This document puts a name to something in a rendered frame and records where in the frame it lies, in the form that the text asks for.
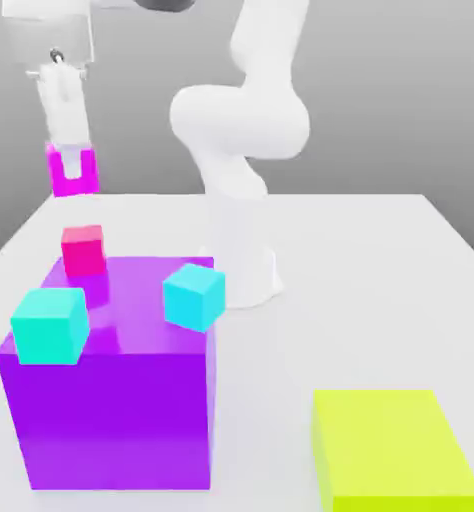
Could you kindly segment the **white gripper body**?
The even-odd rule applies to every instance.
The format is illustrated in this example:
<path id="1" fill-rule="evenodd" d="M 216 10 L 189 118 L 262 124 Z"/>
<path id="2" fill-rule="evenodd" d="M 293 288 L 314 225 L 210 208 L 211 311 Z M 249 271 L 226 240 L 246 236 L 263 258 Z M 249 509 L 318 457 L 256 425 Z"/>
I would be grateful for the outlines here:
<path id="1" fill-rule="evenodd" d="M 37 86 L 52 144 L 88 145 L 90 132 L 80 70 L 65 63 L 42 65 Z"/>

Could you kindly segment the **small magenta cube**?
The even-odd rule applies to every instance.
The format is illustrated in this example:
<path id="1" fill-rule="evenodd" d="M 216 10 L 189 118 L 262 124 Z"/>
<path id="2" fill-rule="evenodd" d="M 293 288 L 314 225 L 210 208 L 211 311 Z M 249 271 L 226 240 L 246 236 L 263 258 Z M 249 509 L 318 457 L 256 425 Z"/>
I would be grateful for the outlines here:
<path id="1" fill-rule="evenodd" d="M 80 151 L 81 175 L 77 178 L 65 176 L 61 153 L 52 144 L 46 144 L 45 153 L 52 192 L 55 197 L 93 194 L 99 191 L 98 166 L 93 148 Z"/>

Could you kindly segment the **small pink cube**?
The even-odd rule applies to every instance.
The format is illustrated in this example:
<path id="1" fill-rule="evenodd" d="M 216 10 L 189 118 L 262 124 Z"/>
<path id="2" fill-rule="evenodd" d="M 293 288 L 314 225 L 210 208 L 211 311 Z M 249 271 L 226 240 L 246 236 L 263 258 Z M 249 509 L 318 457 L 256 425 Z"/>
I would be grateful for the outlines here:
<path id="1" fill-rule="evenodd" d="M 61 248 L 68 277 L 99 275 L 106 271 L 101 225 L 66 227 Z"/>

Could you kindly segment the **small turquoise cube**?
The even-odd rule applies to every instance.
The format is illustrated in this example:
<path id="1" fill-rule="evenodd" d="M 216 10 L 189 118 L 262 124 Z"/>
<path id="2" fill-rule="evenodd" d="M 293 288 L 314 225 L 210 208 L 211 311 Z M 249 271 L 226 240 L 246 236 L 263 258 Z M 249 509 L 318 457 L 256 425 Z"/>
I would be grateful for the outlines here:
<path id="1" fill-rule="evenodd" d="M 90 333 L 82 288 L 35 288 L 10 319 L 23 365 L 75 365 Z"/>

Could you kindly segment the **small cyan cube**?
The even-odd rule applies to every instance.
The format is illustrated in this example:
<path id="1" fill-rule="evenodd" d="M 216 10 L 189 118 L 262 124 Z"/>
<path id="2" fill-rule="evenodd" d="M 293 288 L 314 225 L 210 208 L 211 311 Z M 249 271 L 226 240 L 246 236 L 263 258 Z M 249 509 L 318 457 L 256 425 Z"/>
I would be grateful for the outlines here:
<path id="1" fill-rule="evenodd" d="M 186 263 L 162 283 L 164 316 L 171 324 L 206 332 L 226 310 L 225 275 Z"/>

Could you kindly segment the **large purple box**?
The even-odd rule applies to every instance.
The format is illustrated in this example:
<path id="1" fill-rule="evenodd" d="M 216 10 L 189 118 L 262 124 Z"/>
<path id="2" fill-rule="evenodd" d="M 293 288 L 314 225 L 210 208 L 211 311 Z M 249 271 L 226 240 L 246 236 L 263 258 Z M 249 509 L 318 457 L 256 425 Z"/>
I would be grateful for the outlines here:
<path id="1" fill-rule="evenodd" d="M 0 376 L 35 490 L 207 490 L 216 397 L 213 331 L 164 318 L 181 257 L 107 260 L 70 278 L 56 262 L 35 297 L 84 291 L 90 333 L 73 365 L 24 365 L 0 345 Z"/>

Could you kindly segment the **large yellow box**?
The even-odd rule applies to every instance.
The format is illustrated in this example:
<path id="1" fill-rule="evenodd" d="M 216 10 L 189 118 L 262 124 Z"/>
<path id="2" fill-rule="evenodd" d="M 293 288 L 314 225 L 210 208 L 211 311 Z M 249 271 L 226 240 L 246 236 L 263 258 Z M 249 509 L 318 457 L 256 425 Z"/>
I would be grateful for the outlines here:
<path id="1" fill-rule="evenodd" d="M 474 473 L 430 390 L 317 390 L 322 512 L 474 512 Z"/>

